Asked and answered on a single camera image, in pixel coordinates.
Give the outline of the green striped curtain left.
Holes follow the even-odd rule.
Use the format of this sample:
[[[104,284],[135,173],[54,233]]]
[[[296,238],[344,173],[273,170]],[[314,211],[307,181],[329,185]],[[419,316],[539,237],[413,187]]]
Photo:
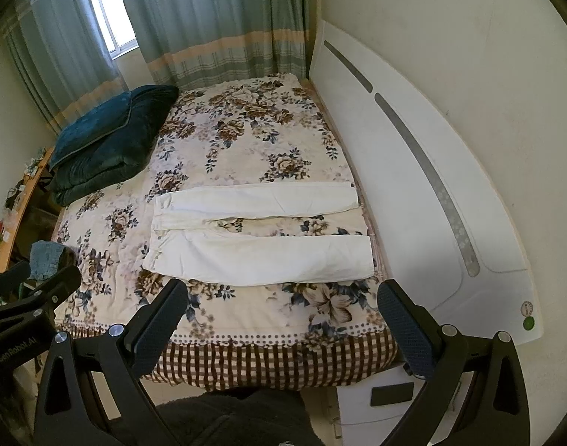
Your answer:
[[[12,0],[1,31],[30,98],[55,135],[127,91],[92,0]]]

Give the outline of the green striped curtain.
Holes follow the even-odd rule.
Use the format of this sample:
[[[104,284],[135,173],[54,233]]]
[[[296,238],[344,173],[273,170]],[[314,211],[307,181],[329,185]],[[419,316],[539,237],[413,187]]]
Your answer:
[[[12,0],[1,31],[30,98],[55,135],[127,91],[92,0]]]
[[[153,81],[189,90],[268,75],[304,78],[310,0],[123,0]]]

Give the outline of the dark teal folded quilt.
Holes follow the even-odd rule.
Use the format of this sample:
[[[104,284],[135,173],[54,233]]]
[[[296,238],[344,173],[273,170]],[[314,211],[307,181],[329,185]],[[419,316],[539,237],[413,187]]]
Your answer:
[[[55,202],[69,206],[138,174],[179,93],[174,85],[142,85],[68,125],[49,161]]]

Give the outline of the white pants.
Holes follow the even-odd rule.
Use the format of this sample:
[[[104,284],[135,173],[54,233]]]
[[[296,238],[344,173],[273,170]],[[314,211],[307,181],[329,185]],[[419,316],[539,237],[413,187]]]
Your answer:
[[[328,283],[374,273],[370,237],[253,236],[224,220],[296,219],[358,209],[349,182],[271,182],[199,186],[154,199],[145,270],[233,287]]]

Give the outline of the window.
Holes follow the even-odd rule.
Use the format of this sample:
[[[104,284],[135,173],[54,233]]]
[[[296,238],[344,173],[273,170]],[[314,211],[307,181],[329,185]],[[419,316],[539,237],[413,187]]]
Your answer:
[[[111,58],[138,47],[123,0],[92,0],[92,6]]]

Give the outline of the wooden side desk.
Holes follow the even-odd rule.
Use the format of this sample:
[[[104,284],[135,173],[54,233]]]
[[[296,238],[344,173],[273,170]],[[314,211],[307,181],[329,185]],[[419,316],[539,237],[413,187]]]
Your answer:
[[[54,152],[54,148],[46,148],[40,161],[35,166],[35,170],[31,174],[23,175],[21,181],[22,189],[20,189],[12,209],[3,217],[1,227],[2,240],[0,243],[0,273],[5,272],[9,266],[20,223],[26,213],[30,199],[33,197],[34,190],[44,174],[49,159],[51,159],[52,152]]]

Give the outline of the white bedside drawer cabinet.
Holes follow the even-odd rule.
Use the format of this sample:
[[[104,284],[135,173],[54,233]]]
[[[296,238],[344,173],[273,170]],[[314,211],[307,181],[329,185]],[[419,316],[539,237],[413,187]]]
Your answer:
[[[336,429],[343,445],[381,445],[398,425],[425,381],[409,375],[403,363],[355,385],[337,387]]]

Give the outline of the white bed headboard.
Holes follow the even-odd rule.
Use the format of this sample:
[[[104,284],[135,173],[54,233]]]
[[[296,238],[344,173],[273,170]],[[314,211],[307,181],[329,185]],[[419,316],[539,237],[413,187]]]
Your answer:
[[[514,224],[442,113],[328,22],[319,26],[310,81],[359,182],[387,269],[409,297],[469,335],[541,338],[537,290]]]

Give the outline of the green striped curtain right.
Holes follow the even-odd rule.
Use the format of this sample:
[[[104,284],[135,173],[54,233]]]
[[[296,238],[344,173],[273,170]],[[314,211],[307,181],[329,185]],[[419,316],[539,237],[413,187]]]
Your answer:
[[[123,0],[153,81],[189,90],[268,75],[304,78],[310,0]]]

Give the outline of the blue denim cloth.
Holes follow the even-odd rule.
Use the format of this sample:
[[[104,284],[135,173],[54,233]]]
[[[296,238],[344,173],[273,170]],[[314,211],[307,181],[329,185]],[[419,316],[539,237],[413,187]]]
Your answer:
[[[31,246],[29,265],[30,277],[37,282],[44,282],[57,271],[65,247],[62,244],[39,240]]]

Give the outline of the dark fuzzy garment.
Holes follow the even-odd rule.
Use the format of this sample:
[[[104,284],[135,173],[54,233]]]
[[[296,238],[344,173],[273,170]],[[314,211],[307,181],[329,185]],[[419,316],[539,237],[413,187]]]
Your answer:
[[[321,445],[300,392],[242,387],[174,400],[157,412],[181,445]]]

